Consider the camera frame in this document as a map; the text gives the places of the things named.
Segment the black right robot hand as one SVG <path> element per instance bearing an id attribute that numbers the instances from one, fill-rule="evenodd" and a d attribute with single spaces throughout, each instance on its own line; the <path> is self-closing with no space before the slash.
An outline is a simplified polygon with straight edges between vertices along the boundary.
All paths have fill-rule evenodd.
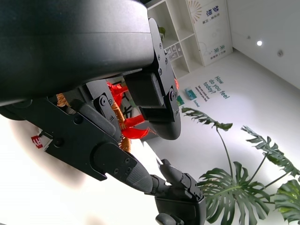
<path id="1" fill-rule="evenodd" d="M 155 220 L 160 225 L 203 225 L 206 220 L 206 201 L 196 180 L 183 173 L 167 160 L 161 160 L 159 169 L 164 176 L 151 175 L 158 210 Z"/>

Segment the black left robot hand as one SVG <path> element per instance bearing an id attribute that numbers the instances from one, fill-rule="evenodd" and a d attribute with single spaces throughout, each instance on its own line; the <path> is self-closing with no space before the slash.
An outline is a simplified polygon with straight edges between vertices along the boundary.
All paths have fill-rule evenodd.
<path id="1" fill-rule="evenodd" d="M 106 80 L 124 76 L 134 103 L 164 139 L 180 135 L 173 70 L 158 25 L 138 0 L 3 0 L 0 113 L 51 139 L 46 153 L 97 179 L 144 193 L 144 166 L 119 146 Z"/>

